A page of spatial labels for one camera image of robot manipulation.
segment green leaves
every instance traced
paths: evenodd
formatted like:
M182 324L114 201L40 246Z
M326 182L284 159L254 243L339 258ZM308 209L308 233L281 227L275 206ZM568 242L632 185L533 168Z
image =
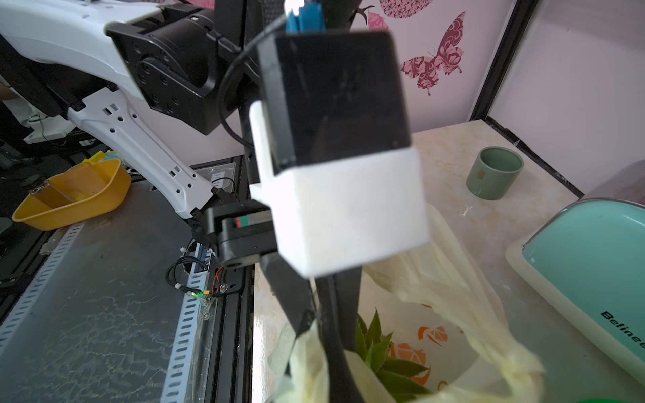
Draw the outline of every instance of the green leaves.
M381 381L383 386L390 392L393 396L398 395L429 395L430 391L414 382L410 378L406 378L401 375L397 375L392 372L387 371L378 371L376 372L376 377Z
M365 365L367 365L369 368L372 367L373 352L374 352L374 346L370 346L370 348L367 350L367 353L365 354Z
M423 371L428 370L428 368L423 365L419 365L416 362L399 359L386 359L381 369L383 371L392 372L408 378L415 377Z
M417 395L430 394L429 390L410 379L428 368L412 361L389 358L391 340L392 333L385 336L381 334L378 311L375 311L369 327L365 325L361 316L358 316L356 352L397 403L409 402L416 399Z
M365 354L367 353L365 347L365 334L361 330L360 323L362 322L361 316L359 316L359 323L356 325L356 353L361 356L363 361L365 361Z
M372 371L378 371L383 365L383 362L385 362L385 357L388 356L388 351L390 350L390 339L392 339L392 333L383 337L383 340L380 342L372 345L374 347L372 351L372 365L370 366Z
M361 318L360 315L359 315L359 327L361 328L363 338L365 338L365 335L367 334L367 326L365 326L365 321Z
M365 334L365 345L371 346L381 341L381 320L379 319L379 312L375 310L374 317L372 318L372 323L367 329L367 334Z

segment black box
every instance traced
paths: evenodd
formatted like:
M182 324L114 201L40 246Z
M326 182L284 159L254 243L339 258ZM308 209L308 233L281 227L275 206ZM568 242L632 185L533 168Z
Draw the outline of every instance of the black box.
M276 173L410 145L388 32L273 34L258 54Z

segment blue clip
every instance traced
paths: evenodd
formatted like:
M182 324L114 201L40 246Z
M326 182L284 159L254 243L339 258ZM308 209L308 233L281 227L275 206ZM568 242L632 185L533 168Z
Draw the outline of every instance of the blue clip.
M286 20L286 31L291 34L325 31L323 6L319 3L305 3L299 8L297 17L290 12Z

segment yellow plastic bin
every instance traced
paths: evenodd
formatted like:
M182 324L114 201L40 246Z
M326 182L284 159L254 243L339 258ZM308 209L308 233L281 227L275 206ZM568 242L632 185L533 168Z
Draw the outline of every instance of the yellow plastic bin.
M69 204L51 208L33 195L28 195L12 219L41 231L87 220L117 208L128 193L131 181L119 159L79 164L49 178L52 187L70 199Z

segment green ceramic cup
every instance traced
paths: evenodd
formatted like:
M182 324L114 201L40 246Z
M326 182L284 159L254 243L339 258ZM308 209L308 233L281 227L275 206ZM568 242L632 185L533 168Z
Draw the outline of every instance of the green ceramic cup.
M486 147L477 155L466 186L482 199L501 199L523 167L524 161L516 152L503 147Z

